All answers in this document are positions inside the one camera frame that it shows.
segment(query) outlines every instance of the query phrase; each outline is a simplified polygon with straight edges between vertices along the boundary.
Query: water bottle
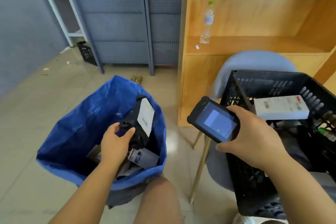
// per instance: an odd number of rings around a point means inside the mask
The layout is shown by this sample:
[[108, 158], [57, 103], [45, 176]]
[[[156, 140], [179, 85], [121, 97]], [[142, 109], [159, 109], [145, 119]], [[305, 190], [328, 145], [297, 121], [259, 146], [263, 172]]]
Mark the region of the water bottle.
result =
[[199, 42], [201, 44], [208, 44], [210, 41], [210, 25], [213, 23], [213, 17], [215, 16], [215, 11], [213, 7], [213, 2], [209, 1], [208, 9], [204, 15], [204, 26]]

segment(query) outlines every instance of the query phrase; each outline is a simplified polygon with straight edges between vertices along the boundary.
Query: chair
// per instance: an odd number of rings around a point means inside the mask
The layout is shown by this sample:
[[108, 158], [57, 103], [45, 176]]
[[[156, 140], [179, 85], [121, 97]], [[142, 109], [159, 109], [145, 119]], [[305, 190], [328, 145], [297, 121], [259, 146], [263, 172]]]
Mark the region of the chair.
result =
[[[266, 71], [296, 72], [295, 66], [280, 54], [268, 51], [244, 51], [231, 56], [220, 69], [213, 83], [210, 98], [213, 100], [222, 97], [225, 86], [232, 70], [250, 69]], [[195, 149], [202, 132], [199, 132], [194, 143]], [[197, 186], [199, 184], [204, 164], [207, 164], [211, 178], [221, 187], [233, 191], [226, 154], [215, 149], [216, 143], [204, 135], [204, 148], [198, 165], [194, 185], [191, 190], [190, 204], [193, 204]]]

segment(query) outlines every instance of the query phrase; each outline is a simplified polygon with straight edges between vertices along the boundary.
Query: blue bag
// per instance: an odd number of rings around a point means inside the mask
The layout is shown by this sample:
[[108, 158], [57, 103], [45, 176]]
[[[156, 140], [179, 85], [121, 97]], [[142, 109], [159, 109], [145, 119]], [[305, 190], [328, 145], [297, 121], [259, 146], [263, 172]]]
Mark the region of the blue bag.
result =
[[157, 176], [163, 171], [167, 157], [162, 110], [140, 85], [120, 76], [114, 76], [56, 123], [37, 152], [37, 162], [52, 174], [80, 186], [88, 174], [79, 172], [78, 167], [83, 166], [81, 163], [90, 150], [100, 144], [107, 128], [127, 116], [140, 94], [148, 98], [154, 109], [152, 133], [160, 159], [156, 167], [115, 181], [111, 190], [134, 188]]

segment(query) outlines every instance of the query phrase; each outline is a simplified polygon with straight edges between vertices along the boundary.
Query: white metal frame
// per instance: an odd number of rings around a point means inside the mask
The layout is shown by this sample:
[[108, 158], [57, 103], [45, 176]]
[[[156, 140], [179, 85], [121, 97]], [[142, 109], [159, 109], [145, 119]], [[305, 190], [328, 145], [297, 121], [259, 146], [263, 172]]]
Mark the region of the white metal frame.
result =
[[64, 35], [65, 35], [65, 37], [66, 37], [66, 39], [67, 39], [67, 41], [69, 43], [69, 46], [70, 47], [74, 46], [74, 44], [72, 43], [71, 37], [84, 37], [84, 39], [87, 41], [86, 35], [84, 34], [82, 23], [81, 23], [81, 21], [79, 19], [79, 16], [78, 16], [78, 13], [76, 11], [76, 8], [75, 8], [75, 5], [74, 5], [73, 1], [69, 0], [71, 8], [73, 10], [73, 13], [74, 13], [74, 15], [76, 17], [77, 23], [78, 23], [79, 28], [80, 28], [79, 31], [74, 32], [74, 33], [71, 33], [71, 32], [68, 31], [68, 29], [67, 29], [66, 25], [64, 24], [64, 21], [63, 21], [63, 19], [61, 17], [60, 12], [57, 9], [57, 6], [56, 6], [54, 0], [48, 0], [48, 2], [50, 4], [50, 6], [51, 6], [51, 8], [52, 8], [52, 10], [53, 10], [53, 12], [54, 12], [57, 20], [58, 20], [59, 25], [62, 28], [62, 31], [63, 31], [63, 33], [64, 33]]

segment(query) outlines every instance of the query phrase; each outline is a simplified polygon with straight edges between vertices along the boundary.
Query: hand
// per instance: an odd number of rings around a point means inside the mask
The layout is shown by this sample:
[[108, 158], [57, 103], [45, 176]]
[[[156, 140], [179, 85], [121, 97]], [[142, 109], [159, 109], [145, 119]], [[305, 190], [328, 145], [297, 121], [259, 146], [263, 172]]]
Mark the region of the hand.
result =
[[237, 105], [228, 106], [227, 109], [239, 118], [240, 130], [235, 140], [217, 144], [217, 150], [236, 155], [263, 171], [290, 157], [277, 132], [264, 120]]
[[128, 152], [128, 143], [135, 132], [135, 128], [129, 129], [122, 137], [116, 135], [119, 130], [119, 122], [108, 127], [101, 141], [101, 164], [118, 167], [124, 161]]

